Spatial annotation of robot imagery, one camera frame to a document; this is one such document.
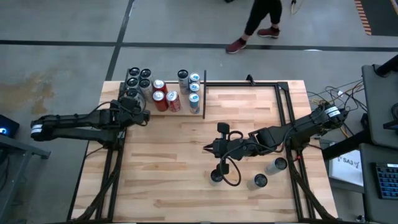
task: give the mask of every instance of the wooden tabletop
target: wooden tabletop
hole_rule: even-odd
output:
[[[311,113],[304,82],[287,82],[295,117]],[[101,101],[109,98],[107,92],[112,83],[104,83]],[[297,221],[287,169],[267,176],[268,184],[263,189],[249,191],[246,188],[249,179],[264,173],[265,166],[276,157],[285,157],[285,152],[245,157],[237,162],[243,178],[240,186],[231,187],[222,182],[213,187],[209,184],[209,174],[219,159],[202,149],[220,137],[217,122],[226,122],[231,130],[244,134],[262,127],[280,126],[275,90],[270,87],[211,87],[206,94],[206,119],[156,116],[146,127],[128,129],[114,222]],[[91,142],[88,153],[99,147],[98,143]],[[337,216],[321,151],[308,147],[303,156],[311,190],[329,213]],[[86,159],[72,218],[78,217],[100,190],[105,158],[106,150],[103,150]],[[237,181],[233,167],[226,177]],[[302,191],[300,198],[305,217],[308,217]]]

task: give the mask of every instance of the person's leg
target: person's leg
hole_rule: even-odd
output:
[[[254,1],[243,35],[238,40],[227,46],[227,53],[233,54],[238,52],[240,49],[245,48],[246,41],[248,41],[249,37],[253,35],[254,31],[259,27],[263,18],[265,18],[269,12],[267,8],[268,1],[269,0]]]
[[[282,3],[280,0],[269,0],[270,4],[268,5],[269,15],[271,17],[271,27],[268,29],[259,29],[257,35],[260,37],[273,37],[278,38],[279,36],[279,22],[280,16],[282,15]]]

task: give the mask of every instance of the concrete floor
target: concrete floor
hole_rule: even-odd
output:
[[[282,0],[281,37],[252,37],[249,44],[340,47],[396,47],[397,37],[364,33],[353,0],[305,0],[290,15]],[[124,42],[228,44],[241,35],[252,1],[135,0]],[[116,42],[128,0],[0,2],[0,40]],[[262,26],[269,25],[269,18]],[[52,152],[34,158],[12,217],[28,223],[65,221],[87,142],[57,139],[34,142],[29,124],[44,114],[87,113],[99,100],[114,47],[0,45],[0,113],[21,124],[18,140]],[[223,49],[121,47],[112,80],[122,80],[128,67],[150,68],[164,80],[176,71],[208,71],[210,80],[305,80],[307,90],[320,92],[361,78],[361,66],[383,63],[391,52],[309,52],[302,50],[243,50],[227,55]],[[358,93],[364,102],[364,93]],[[347,120],[360,131],[362,111]],[[338,131],[325,138],[339,141]],[[361,197],[333,189],[339,217],[353,220],[363,213]],[[345,203],[350,198],[352,203]]]

